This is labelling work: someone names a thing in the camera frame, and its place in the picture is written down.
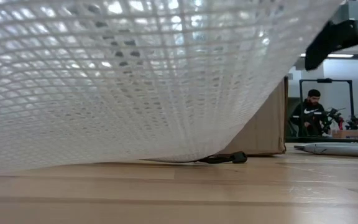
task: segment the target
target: white mesh fabric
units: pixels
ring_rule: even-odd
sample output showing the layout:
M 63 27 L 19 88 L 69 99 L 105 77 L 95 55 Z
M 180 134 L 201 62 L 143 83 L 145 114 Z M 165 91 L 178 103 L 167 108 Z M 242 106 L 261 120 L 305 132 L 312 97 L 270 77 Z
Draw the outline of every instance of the white mesh fabric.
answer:
M 0 172 L 218 152 L 341 1 L 0 0 Z

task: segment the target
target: black jacket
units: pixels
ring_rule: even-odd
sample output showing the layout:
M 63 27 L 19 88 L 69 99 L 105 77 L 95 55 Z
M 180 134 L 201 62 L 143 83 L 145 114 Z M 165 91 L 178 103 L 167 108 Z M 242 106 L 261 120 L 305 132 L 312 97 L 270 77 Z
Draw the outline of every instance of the black jacket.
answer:
M 299 127 L 299 136 L 320 136 L 323 133 L 323 129 L 321 128 L 320 121 L 323 119 L 324 115 L 324 107 L 321 104 L 313 105 L 308 102 L 308 100 L 304 100 L 302 104 L 296 106 L 293 111 L 290 121 Z M 311 125 L 309 127 L 305 127 L 304 123 L 309 122 Z

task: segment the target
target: gray tube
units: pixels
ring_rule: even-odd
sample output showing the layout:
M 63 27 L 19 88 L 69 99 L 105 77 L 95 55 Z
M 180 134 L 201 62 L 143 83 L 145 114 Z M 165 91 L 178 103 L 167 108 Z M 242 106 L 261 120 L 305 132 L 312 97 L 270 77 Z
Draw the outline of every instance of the gray tube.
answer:
M 319 155 L 358 156 L 358 143 L 322 142 L 296 146 L 296 148 Z

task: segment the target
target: black hair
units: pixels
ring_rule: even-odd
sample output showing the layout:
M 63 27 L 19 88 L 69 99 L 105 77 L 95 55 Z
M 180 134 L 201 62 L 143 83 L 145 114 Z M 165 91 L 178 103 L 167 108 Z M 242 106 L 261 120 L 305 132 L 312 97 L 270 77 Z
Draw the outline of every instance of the black hair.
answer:
M 320 97 L 321 96 L 320 91 L 315 89 L 309 90 L 308 97 L 313 97 L 313 96 Z

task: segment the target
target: black cable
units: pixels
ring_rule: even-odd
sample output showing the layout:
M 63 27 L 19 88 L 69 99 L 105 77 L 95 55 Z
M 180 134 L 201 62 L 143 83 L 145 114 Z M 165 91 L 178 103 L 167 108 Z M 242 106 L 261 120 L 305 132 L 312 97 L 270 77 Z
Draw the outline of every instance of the black cable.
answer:
M 248 157 L 245 153 L 243 152 L 235 152 L 232 154 L 226 154 L 226 155 L 212 155 L 212 156 L 208 156 L 202 159 L 199 159 L 197 161 L 194 162 L 205 162 L 208 164 L 220 164 L 223 162 L 232 162 L 234 164 L 243 164 L 245 162 L 247 162 Z

